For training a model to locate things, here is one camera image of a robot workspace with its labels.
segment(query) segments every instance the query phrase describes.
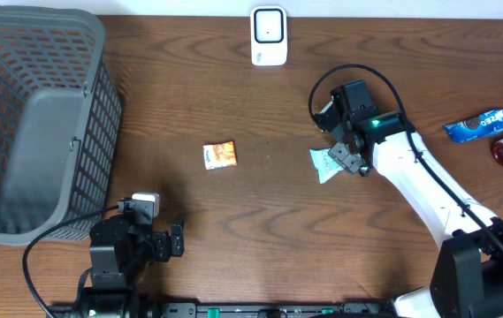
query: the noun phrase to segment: plastic wrapper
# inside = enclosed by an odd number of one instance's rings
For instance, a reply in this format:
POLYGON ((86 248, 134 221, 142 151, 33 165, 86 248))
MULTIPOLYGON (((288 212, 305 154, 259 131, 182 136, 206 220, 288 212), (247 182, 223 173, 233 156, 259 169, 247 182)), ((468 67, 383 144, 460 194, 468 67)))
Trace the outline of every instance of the plastic wrapper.
POLYGON ((314 162, 316 170, 318 170, 318 177, 320 178, 321 184, 343 170, 343 168, 330 157, 328 154, 329 152, 329 148, 320 150, 310 149, 310 155, 312 156, 312 161, 314 162))
POLYGON ((206 170, 237 165, 233 141, 204 146, 204 165, 206 170))
POLYGON ((456 124, 445 125, 444 129, 453 142, 461 143, 503 132, 503 110, 491 110, 456 124))

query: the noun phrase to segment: wood grain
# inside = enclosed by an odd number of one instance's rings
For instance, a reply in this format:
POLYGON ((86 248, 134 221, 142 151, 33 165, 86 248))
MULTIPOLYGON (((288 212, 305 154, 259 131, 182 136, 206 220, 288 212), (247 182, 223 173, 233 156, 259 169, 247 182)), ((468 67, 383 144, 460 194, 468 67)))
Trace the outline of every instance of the wood grain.
MULTIPOLYGON (((250 63, 248 19, 101 17, 105 62, 126 105, 109 202, 162 196, 159 227, 186 220, 181 259, 149 269, 156 299, 340 302, 429 284, 437 248, 397 190, 377 173, 319 185, 310 148, 312 85, 337 64, 368 64, 398 88, 436 158, 503 217, 503 169, 492 140, 454 145, 442 125, 503 107, 503 21, 289 19, 282 67, 250 63), (233 140, 238 166, 205 170, 202 145, 233 140)), ((362 71, 382 110, 390 92, 362 71)), ((0 246, 0 316, 42 316, 20 269, 23 248, 0 246)), ((42 243, 32 277, 49 303, 72 301, 88 242, 42 243)))

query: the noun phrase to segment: basket mesh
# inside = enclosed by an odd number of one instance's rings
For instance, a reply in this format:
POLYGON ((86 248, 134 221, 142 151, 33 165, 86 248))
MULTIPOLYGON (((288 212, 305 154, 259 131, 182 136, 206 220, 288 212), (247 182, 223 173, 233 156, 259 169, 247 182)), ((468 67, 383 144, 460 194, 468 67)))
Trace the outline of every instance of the basket mesh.
MULTIPOLYGON (((97 72, 86 133, 77 136, 80 158, 64 216, 68 220, 103 207, 121 104, 101 57, 93 57, 103 38, 90 32, 92 21, 66 12, 58 16, 56 10, 27 10, 21 15, 14 13, 14 20, 8 18, 11 13, 0 12, 0 188, 26 100, 41 88, 82 89, 89 74, 97 72), (68 14, 68 20, 59 19, 54 26, 52 16, 45 12, 58 17, 68 14), (26 24, 27 18, 32 22, 26 24)), ((82 239, 91 225, 92 221, 76 223, 51 237, 82 239)))

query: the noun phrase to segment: gray plastic basket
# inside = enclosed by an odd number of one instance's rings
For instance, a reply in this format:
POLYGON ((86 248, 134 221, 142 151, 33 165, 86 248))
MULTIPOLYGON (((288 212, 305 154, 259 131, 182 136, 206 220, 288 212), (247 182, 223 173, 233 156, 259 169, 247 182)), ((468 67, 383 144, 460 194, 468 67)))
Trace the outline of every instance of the gray plastic basket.
POLYGON ((104 39, 85 11, 0 6, 0 244, 103 207, 121 120, 104 39))

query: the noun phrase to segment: white wall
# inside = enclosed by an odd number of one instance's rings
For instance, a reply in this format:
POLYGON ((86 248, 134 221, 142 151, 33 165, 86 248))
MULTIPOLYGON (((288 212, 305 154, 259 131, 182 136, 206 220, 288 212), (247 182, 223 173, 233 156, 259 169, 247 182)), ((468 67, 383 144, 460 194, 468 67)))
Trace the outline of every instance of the white wall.
POLYGON ((76 8, 95 14, 247 16, 261 4, 279 4, 291 17, 503 19, 503 0, 0 0, 76 8))

